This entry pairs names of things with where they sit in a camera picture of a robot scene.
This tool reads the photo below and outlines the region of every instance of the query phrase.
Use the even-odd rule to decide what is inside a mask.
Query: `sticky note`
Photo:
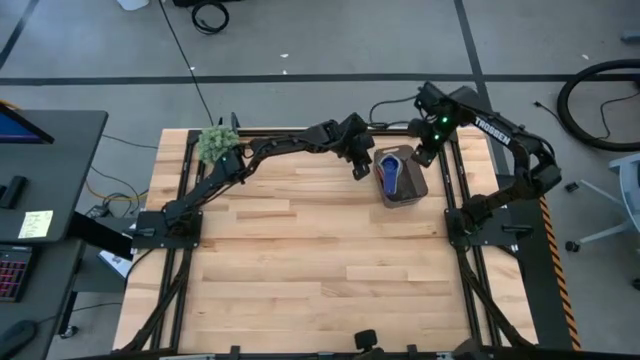
[[[24,214],[18,239],[46,237],[53,218],[53,211],[30,211]]]

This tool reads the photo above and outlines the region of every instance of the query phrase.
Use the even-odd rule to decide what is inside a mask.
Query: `wooden table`
[[[187,132],[164,130],[148,209],[175,199]],[[476,129],[458,133],[471,193],[495,191],[485,136]],[[403,136],[375,141],[377,147],[416,144]],[[390,210],[382,205],[374,176],[354,181],[351,165],[333,153],[263,162],[246,185],[204,207],[180,353],[228,353],[232,345],[243,353],[352,352],[353,334],[370,328],[387,351],[406,351],[407,344],[448,351],[469,338],[443,219],[440,167],[436,162],[423,172],[428,196]],[[454,188],[460,205],[455,175]],[[496,303],[536,341],[517,262],[495,248],[483,251]],[[131,275],[114,348],[126,344],[155,307],[164,259],[165,251],[156,250]],[[480,305],[478,315],[488,343]],[[165,319],[168,345],[173,316]]]

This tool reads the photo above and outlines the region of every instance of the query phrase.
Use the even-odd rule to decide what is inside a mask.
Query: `concrete floor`
[[[123,11],[115,0],[33,0],[24,31],[2,66],[0,82],[14,78],[107,78],[188,76],[178,48],[154,0],[141,10]],[[571,74],[598,62],[639,57],[640,48],[618,40],[640,27],[640,3],[633,0],[464,1],[484,74]],[[228,5],[231,23],[221,35],[195,31],[184,9],[167,12],[194,72],[210,75],[354,73],[471,74],[472,67],[454,1],[448,0],[247,0]],[[0,48],[28,8],[27,1],[0,3]],[[307,126],[329,118],[366,114],[380,100],[415,93],[420,81],[271,82],[202,84],[213,117],[235,111],[243,126]],[[453,90],[473,82],[441,82]],[[624,154],[584,147],[568,137],[536,100],[555,108],[561,83],[489,83],[494,109],[548,139],[565,181],[588,179],[618,194],[608,161]],[[571,100],[576,119],[600,134],[598,106],[635,90],[627,83],[580,85]],[[100,109],[110,114],[105,133],[156,144],[163,128],[204,127],[206,113],[193,85],[0,86],[0,98],[30,109]],[[612,139],[637,139],[640,98],[607,108]],[[377,120],[412,118],[408,104],[380,108]],[[94,166],[147,188],[154,151],[103,140]],[[94,173],[89,182],[102,193],[127,192]],[[587,191],[548,196],[559,242],[575,240],[621,221],[608,203]],[[79,211],[97,199],[83,193]],[[630,234],[561,252],[583,348],[640,354],[640,292],[629,281],[640,277]],[[84,295],[78,306],[115,301],[121,295]],[[82,335],[56,340],[51,359],[101,354],[111,348],[119,308],[79,312],[72,322]]]

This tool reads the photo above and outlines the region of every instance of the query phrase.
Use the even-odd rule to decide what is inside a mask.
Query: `orange and black hazard tape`
[[[544,198],[544,196],[540,198],[540,209],[542,210],[542,219],[544,220],[544,227],[547,232],[547,240],[549,240],[549,250],[551,250],[551,259],[553,260],[554,270],[558,280],[558,289],[560,290],[562,307],[564,308],[565,318],[567,319],[569,336],[571,336],[571,345],[573,346],[574,350],[580,350],[580,338],[578,337],[576,320],[573,317],[573,310],[571,310],[571,301],[569,301],[567,283],[564,277],[564,271],[562,271],[560,255],[558,254],[558,244],[556,242],[556,236],[553,233],[553,226],[551,225],[551,213],[549,212],[547,200]]]

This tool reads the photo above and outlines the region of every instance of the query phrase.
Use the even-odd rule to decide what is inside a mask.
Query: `succulent plant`
[[[238,135],[226,126],[203,129],[197,145],[198,155],[203,162],[213,164],[239,142]]]

